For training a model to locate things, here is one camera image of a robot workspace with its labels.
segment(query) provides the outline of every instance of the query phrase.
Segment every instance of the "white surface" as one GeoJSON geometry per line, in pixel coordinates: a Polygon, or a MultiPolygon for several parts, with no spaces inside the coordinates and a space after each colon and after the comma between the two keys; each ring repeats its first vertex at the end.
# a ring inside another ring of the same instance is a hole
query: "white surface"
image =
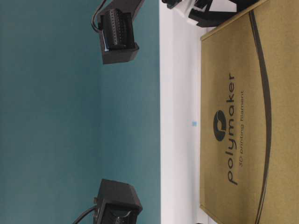
{"type": "MultiPolygon", "coordinates": [[[[161,224],[215,224],[199,208],[199,38],[207,29],[161,1],[159,10],[161,224]]],[[[234,11],[235,5],[214,0],[211,10],[234,11]]]]}

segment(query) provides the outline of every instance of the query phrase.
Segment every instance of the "black plastic part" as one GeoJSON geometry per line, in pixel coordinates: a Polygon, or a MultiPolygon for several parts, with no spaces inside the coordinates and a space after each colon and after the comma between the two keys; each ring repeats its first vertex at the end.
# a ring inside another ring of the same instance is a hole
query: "black plastic part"
{"type": "Polygon", "coordinates": [[[162,0],[163,3],[167,4],[167,7],[169,9],[174,8],[178,3],[180,3],[182,0],[162,0]]]}
{"type": "Polygon", "coordinates": [[[229,0],[237,5],[237,12],[214,12],[210,11],[213,0],[198,0],[194,6],[203,9],[206,6],[204,12],[192,9],[189,18],[198,22],[199,27],[216,27],[230,19],[238,12],[248,8],[256,3],[258,0],[229,0]]]}
{"type": "Polygon", "coordinates": [[[101,53],[104,64],[133,60],[139,50],[133,24],[144,0],[113,0],[98,15],[101,53]]]}
{"type": "Polygon", "coordinates": [[[103,179],[93,224],[135,224],[142,206],[133,186],[103,179]]]}

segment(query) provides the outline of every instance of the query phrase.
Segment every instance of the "black power cord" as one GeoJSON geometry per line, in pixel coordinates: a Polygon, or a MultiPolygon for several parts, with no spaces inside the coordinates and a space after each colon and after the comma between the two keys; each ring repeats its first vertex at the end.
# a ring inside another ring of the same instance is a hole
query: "black power cord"
{"type": "Polygon", "coordinates": [[[78,224],[85,216],[87,216],[89,213],[91,213],[92,211],[96,210],[97,206],[93,206],[89,209],[87,209],[85,212],[83,212],[74,222],[73,224],[78,224]]]}
{"type": "Polygon", "coordinates": [[[102,3],[99,5],[99,7],[95,10],[93,16],[92,16],[92,28],[95,32],[99,33],[101,32],[97,25],[95,24],[95,17],[99,14],[100,10],[103,8],[104,4],[107,0],[103,0],[102,3]]]}

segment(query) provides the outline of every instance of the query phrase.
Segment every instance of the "black logo circle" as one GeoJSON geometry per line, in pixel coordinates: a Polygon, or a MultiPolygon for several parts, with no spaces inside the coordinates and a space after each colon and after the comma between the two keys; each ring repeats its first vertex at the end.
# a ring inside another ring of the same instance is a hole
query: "black logo circle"
{"type": "Polygon", "coordinates": [[[226,132],[226,119],[223,111],[217,111],[214,117],[214,135],[218,141],[222,141],[226,132]],[[218,129],[218,121],[221,122],[221,130],[218,129]]]}

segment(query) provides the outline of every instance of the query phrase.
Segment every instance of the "black light fixture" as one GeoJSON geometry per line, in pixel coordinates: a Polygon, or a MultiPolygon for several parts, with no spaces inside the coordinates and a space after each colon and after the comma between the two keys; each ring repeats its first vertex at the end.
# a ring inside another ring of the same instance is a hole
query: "black light fixture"
{"type": "Polygon", "coordinates": [[[95,206],[86,210],[73,224],[94,211],[93,224],[135,224],[142,206],[133,186],[102,179],[95,206]]]}
{"type": "Polygon", "coordinates": [[[139,50],[132,23],[144,0],[113,0],[101,10],[105,2],[103,0],[92,17],[92,28],[100,36],[103,63],[131,61],[139,50]]]}

